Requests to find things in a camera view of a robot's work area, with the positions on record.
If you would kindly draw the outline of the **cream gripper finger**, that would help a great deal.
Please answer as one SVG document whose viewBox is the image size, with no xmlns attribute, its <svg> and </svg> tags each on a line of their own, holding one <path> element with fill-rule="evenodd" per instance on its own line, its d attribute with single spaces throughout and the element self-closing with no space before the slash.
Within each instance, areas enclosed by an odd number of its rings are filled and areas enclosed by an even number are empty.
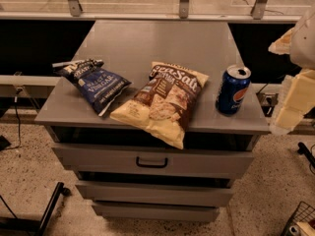
<svg viewBox="0 0 315 236">
<path fill-rule="evenodd" d="M 274 135 L 286 135 L 293 131 L 304 118 L 305 112 L 276 106 L 270 122 L 270 131 Z"/>
<path fill-rule="evenodd" d="M 293 29 L 289 29 L 269 46 L 268 51 L 278 55 L 288 54 L 290 52 L 292 32 Z"/>
</svg>

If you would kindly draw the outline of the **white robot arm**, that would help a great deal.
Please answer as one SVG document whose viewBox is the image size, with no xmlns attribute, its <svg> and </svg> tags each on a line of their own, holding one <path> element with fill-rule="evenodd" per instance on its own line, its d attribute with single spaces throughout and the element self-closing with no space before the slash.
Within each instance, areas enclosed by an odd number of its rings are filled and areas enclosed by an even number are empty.
<svg viewBox="0 0 315 236">
<path fill-rule="evenodd" d="M 286 135 L 315 107 L 315 5 L 268 50 L 288 54 L 290 61 L 301 68 L 296 76 L 284 77 L 270 123 L 274 135 Z"/>
</svg>

